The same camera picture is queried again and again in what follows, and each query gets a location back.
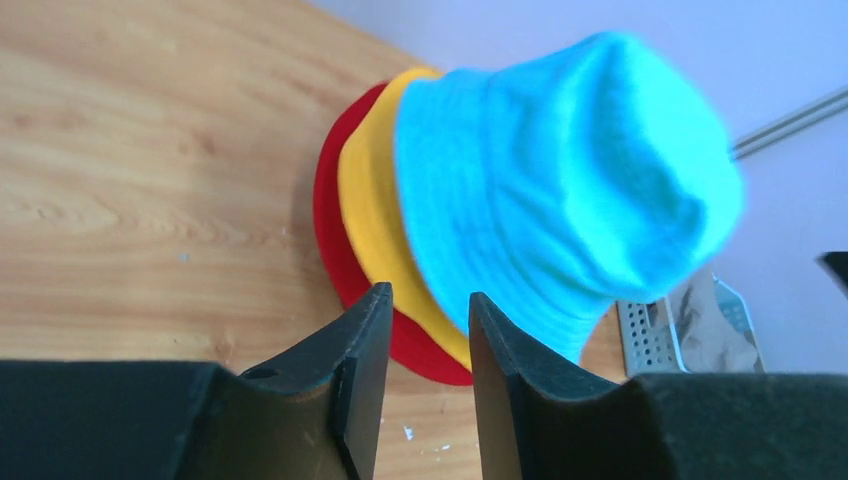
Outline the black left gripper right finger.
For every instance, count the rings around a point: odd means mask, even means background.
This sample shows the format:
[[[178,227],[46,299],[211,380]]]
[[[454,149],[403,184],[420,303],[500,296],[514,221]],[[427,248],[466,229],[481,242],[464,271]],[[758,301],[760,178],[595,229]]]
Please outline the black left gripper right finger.
[[[847,379],[804,374],[601,378],[470,298],[486,479],[843,479]]]

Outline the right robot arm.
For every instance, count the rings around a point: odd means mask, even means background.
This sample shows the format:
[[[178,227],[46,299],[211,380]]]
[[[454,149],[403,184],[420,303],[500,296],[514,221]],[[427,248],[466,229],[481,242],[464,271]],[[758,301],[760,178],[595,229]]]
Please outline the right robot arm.
[[[819,265],[832,277],[834,283],[844,293],[848,293],[848,252],[830,251],[818,259]]]

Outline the yellow bucket hat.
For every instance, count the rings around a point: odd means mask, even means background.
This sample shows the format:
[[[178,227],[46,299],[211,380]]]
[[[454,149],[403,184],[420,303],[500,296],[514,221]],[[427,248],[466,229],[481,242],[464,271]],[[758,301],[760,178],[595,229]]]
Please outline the yellow bucket hat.
[[[342,221],[368,280],[391,283],[396,310],[469,373],[467,336],[444,315],[418,271],[396,193],[394,133],[400,101],[413,81],[440,76],[437,70],[415,67],[387,83],[341,149],[337,186]]]

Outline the red bucket hat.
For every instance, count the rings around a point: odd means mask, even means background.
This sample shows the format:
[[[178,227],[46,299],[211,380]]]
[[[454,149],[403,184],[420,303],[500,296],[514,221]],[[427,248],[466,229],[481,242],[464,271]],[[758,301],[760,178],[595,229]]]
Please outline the red bucket hat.
[[[321,260],[344,308],[355,304],[372,283],[359,265],[343,225],[337,187],[339,156],[349,136],[386,86],[385,82],[373,86],[336,119],[324,140],[315,170],[314,233]],[[473,383],[466,367],[399,311],[393,312],[390,358],[407,370],[444,385],[470,386]]]

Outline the light blue bucket hat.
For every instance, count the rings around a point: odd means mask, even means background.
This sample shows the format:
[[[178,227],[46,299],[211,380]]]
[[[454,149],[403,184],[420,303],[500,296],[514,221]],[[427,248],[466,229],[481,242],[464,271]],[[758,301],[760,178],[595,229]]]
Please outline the light blue bucket hat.
[[[408,245],[442,313],[467,332],[482,292],[570,361],[615,301],[658,300],[705,264],[744,208],[718,115],[623,33],[416,80],[393,147]]]

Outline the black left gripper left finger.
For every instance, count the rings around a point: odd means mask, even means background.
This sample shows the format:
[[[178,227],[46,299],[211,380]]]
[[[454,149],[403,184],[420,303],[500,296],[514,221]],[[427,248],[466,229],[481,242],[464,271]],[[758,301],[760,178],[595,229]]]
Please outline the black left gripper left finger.
[[[370,479],[391,286],[235,374],[215,362],[1,364],[5,479]]]

